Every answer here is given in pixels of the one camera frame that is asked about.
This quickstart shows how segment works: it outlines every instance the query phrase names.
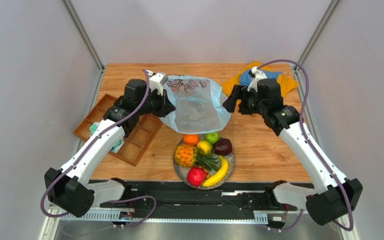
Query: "wooden organizer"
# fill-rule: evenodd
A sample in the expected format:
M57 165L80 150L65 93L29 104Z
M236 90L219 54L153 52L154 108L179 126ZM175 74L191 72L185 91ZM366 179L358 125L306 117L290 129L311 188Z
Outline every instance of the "wooden organizer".
M75 131L73 131L73 134L87 141L89 139L90 127L93 123L99 123L103 120L103 115L108 108L114 105L116 100L116 97L105 94ZM140 117L139 123L131 131L130 135L124 138L124 144L119 151L117 153L109 151L109 154L130 165L136 166L162 125L163 123L160 119L152 114Z

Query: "white wall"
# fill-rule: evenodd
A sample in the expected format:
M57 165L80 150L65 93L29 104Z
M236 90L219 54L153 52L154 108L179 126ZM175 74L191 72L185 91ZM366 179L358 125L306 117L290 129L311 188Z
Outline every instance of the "white wall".
M0 239L37 239L44 173L74 153L98 71L58 0L0 2Z
M73 0L104 64L298 60L330 0Z
M363 240L384 239L384 1L342 1L305 64L327 155L363 192Z

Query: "gray plate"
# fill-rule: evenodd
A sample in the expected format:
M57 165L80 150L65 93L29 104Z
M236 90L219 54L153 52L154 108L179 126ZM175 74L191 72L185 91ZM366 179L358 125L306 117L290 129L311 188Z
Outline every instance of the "gray plate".
M204 139L205 139L205 135L204 134L200 134L199 135L199 140L204 140ZM183 139L182 139L177 146L180 146L180 145L183 145L183 144L184 144L184 142L183 142ZM225 155L223 157L227 160L227 162L229 162L229 170L227 170L226 176L224 176L224 178L221 181L219 181L217 184L215 184L213 186L192 186L189 183L189 181L188 181L188 173L189 173L189 170L191 168L190 167L183 167L183 166L177 165L176 161L174 160L174 154L173 154L174 170L177 173L178 177L185 184L191 186L194 189L199 189L199 190L215 189L215 188L220 187L222 184L224 184L229 179L229 177L232 175L232 173L234 172L234 168L235 168L235 156L234 156L234 153L232 152L232 153L230 153L228 155ZM212 170L209 173L212 176L213 174L216 173L216 171Z

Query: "red apple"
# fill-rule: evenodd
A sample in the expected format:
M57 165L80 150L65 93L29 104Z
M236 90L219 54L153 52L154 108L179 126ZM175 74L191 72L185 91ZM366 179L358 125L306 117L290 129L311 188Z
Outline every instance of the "red apple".
M199 167L192 167L187 174L187 180L189 181L190 185L199 187L206 178L206 175L207 173L203 169Z

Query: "pineapple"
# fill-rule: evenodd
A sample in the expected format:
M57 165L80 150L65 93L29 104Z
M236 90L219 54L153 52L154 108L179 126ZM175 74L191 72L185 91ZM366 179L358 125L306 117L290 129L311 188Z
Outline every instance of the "pineapple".
M216 154L211 154L209 156L204 156L198 154L196 157L195 165L197 166L203 166L204 169L207 170L219 170L219 162L220 159Z
M197 161L195 146L190 144L183 144L178 146L174 152L174 161L177 165L192 168Z

